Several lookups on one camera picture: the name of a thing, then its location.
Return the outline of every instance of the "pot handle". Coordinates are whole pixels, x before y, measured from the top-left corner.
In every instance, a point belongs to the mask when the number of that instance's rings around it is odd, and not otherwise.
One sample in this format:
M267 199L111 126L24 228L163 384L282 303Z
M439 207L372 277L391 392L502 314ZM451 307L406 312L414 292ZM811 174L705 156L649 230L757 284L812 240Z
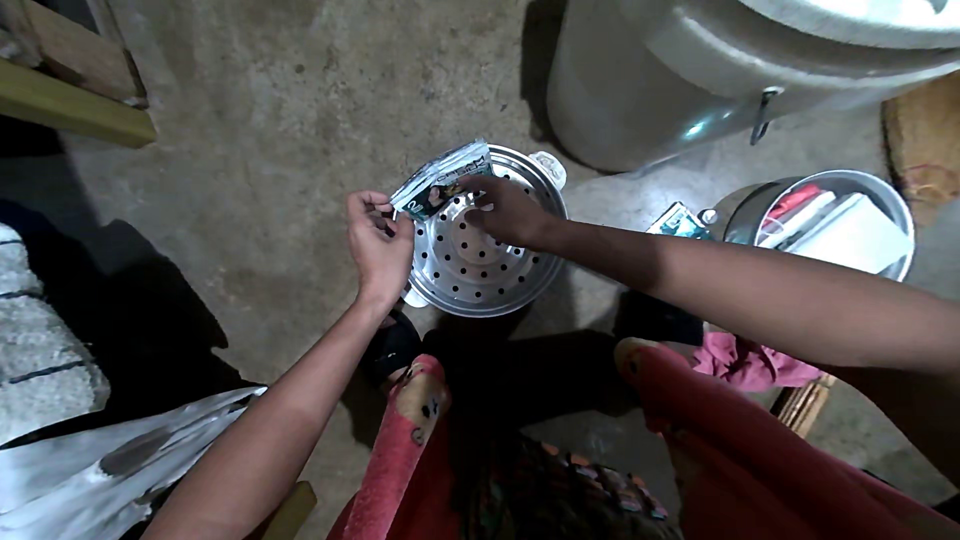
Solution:
M546 173L547 178L549 178L553 186L557 188L557 191L564 189L566 185L566 169L564 165L560 163L560 160L554 157L553 154L543 151L531 154L529 158Z

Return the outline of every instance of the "wooden board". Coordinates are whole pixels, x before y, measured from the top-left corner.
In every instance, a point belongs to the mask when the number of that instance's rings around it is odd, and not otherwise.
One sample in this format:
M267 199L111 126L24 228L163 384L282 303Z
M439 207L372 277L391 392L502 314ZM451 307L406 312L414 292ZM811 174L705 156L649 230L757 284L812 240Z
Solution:
M93 15L93 21L97 23L97 33L104 39L126 48L127 45L124 44L120 28L117 26L113 10L110 9L107 0L86 0L86 6Z
M59 79L131 105L142 97L122 46L33 0L23 6L40 55Z
M832 375L822 375L799 388L784 388L770 412L800 437L806 438L836 382Z
M156 140L150 115L0 60L0 114L139 148Z
M310 482L299 481L276 511L260 524L246 540L294 540L303 522L317 505Z
M960 197L960 71L883 104L891 168L918 226Z

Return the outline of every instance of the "aluminum pot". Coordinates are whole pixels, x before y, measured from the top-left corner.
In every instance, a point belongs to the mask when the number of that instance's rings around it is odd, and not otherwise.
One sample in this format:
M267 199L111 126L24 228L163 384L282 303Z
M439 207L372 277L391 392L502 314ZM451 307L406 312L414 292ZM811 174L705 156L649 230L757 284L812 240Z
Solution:
M897 191L872 174L844 169L824 171L806 178L785 178L758 187L736 208L727 224L724 240L756 246L760 240L760 226L767 213L777 205L781 197L804 184L816 184L823 189L829 189L836 193L838 198L856 192L867 195L876 207L910 238L911 243L915 242L913 215ZM912 261L913 249L879 275L902 282Z
M566 218L566 171L546 152L526 156L490 145L493 174L519 185L546 211ZM463 317L494 317L533 302L560 273L561 258L507 245L464 219L473 194L455 197L416 224L414 263L403 300Z

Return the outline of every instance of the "metal clip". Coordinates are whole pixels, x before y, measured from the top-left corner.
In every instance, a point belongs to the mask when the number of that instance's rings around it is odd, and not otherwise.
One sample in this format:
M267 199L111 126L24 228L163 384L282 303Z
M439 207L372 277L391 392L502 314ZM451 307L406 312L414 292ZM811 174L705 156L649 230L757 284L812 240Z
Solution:
M758 142L763 138L764 135L767 135L767 127L770 126L770 122L767 121L767 106L770 105L770 100L776 95L783 93L783 88L780 86L770 86L763 90L763 93L760 95L760 109L756 112L756 123L754 124L754 130L750 133L750 145L756 146Z

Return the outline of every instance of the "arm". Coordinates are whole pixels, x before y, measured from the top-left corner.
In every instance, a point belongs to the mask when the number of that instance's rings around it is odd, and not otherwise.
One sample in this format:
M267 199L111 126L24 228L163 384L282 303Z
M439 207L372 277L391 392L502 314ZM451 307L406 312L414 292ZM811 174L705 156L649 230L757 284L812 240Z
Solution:
M348 196L348 238L360 290L336 324L214 441L144 533L157 538L239 539L290 491L360 356L410 273L413 224L370 215L388 197ZM389 227L389 237L382 229Z
M468 221L499 240L567 258L778 351L822 364L874 400L960 481L960 307L902 283L810 258L561 220L509 182Z

